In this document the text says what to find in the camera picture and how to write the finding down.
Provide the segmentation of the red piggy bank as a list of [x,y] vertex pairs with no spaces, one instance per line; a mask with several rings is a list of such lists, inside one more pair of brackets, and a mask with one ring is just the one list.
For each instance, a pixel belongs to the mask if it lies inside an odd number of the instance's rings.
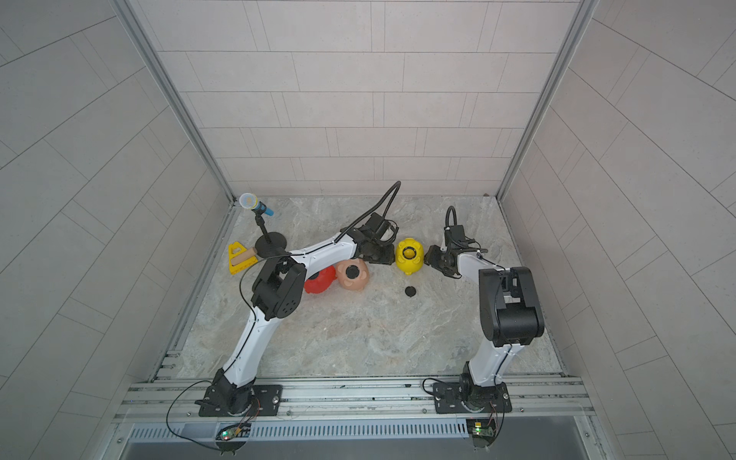
[[322,293],[331,287],[335,279],[337,279],[335,268],[328,266],[305,281],[304,291],[310,294]]

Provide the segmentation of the pink piggy bank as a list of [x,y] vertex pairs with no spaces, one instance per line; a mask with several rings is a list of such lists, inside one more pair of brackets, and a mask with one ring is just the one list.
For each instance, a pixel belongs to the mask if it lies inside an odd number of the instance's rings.
[[364,260],[356,258],[335,265],[337,281],[347,291],[362,291],[370,280],[370,272]]

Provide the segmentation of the right circuit board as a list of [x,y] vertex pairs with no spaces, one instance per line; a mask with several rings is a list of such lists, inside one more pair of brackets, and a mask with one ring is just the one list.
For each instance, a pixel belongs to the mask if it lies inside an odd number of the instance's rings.
[[476,449],[489,448],[496,441],[498,422],[495,418],[467,419],[466,425]]

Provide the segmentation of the yellow piggy bank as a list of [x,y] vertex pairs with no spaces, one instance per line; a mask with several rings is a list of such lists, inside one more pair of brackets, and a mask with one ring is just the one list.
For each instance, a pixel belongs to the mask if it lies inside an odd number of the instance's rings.
[[406,238],[396,247],[395,263],[402,273],[410,276],[424,266],[424,256],[423,245],[416,239]]

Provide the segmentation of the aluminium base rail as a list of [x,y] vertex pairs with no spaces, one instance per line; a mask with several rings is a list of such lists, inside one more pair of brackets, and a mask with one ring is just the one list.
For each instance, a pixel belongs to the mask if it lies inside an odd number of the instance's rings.
[[[496,415],[581,416],[594,412],[579,378],[556,375],[507,379],[490,391],[487,402],[464,402],[450,378],[293,378],[258,379],[249,390],[250,405],[264,421],[419,419]],[[171,379],[134,383],[113,419],[116,422],[230,422],[214,406],[208,383]]]

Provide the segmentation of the circuit board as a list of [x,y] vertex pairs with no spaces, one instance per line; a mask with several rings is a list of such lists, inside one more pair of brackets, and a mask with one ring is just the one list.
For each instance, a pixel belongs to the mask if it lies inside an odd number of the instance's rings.
[[223,427],[216,435],[218,442],[229,442],[236,439],[245,439],[249,437],[251,431],[251,423],[238,423]]
[[476,449],[489,448],[496,441],[498,422],[495,418],[467,419],[466,425]]

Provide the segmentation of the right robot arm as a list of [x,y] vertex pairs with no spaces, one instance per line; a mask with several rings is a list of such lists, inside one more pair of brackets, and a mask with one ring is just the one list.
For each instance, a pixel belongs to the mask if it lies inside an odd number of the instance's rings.
[[433,383],[435,410],[439,414],[510,412],[503,374],[524,347],[544,334],[532,272],[525,266],[504,268],[490,262],[460,224],[446,224],[444,231],[446,247],[433,245],[425,263],[447,277],[475,283],[484,340],[466,362],[459,381]]

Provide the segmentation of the aluminium corner post left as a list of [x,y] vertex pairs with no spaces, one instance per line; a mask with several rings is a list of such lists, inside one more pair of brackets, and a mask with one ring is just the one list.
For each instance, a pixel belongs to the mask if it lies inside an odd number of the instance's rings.
[[229,183],[225,179],[210,149],[206,145],[204,138],[195,124],[192,114],[189,109],[187,109],[184,100],[176,90],[174,82],[167,73],[160,57],[158,57],[157,51],[153,48],[153,44],[147,37],[141,22],[131,7],[130,1],[111,0],[110,3],[133,45],[143,59],[145,65],[149,68],[149,72],[151,72],[154,82],[157,84],[169,103],[169,106],[180,123],[180,126],[183,128],[190,142],[195,147],[197,153],[205,162],[209,171],[212,173],[214,178],[216,178],[218,185],[220,185],[220,189],[222,189],[224,195],[228,198],[230,206],[233,206],[236,201],[236,197],[234,196]]

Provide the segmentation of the left circuit board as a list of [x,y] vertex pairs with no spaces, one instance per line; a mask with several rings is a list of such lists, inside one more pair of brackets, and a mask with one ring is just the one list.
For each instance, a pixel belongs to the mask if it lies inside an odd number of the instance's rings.
[[251,431],[251,423],[238,423],[223,427],[216,435],[218,442],[229,442],[236,439],[245,439],[249,437]]

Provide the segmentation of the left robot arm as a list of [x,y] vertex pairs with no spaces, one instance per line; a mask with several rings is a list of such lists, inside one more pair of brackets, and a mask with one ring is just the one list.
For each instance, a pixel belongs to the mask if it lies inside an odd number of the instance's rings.
[[367,222],[349,226],[337,235],[294,252],[279,250],[266,258],[255,279],[251,316],[233,354],[217,371],[203,397],[195,403],[201,417],[236,416],[252,406],[253,386],[262,357],[276,328],[299,306],[308,278],[343,261],[360,259],[390,266],[399,226],[373,212]]

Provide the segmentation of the toy microphone on stand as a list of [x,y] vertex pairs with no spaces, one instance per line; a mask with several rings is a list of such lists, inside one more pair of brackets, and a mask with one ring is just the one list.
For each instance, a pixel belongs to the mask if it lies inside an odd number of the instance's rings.
[[239,204],[243,209],[250,210],[255,216],[255,222],[261,230],[262,235],[258,237],[254,245],[257,254],[262,258],[281,256],[287,253],[287,239],[278,232],[270,232],[266,229],[264,216],[272,217],[274,212],[268,208],[256,195],[244,193],[239,197]]

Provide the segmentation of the black plug front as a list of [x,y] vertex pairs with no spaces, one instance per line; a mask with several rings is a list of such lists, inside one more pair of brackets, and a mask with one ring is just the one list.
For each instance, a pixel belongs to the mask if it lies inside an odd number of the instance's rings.
[[358,279],[358,277],[360,277],[360,274],[361,274],[361,270],[355,264],[351,264],[350,266],[347,266],[347,268],[345,269],[345,276],[348,279],[351,279],[351,280]]

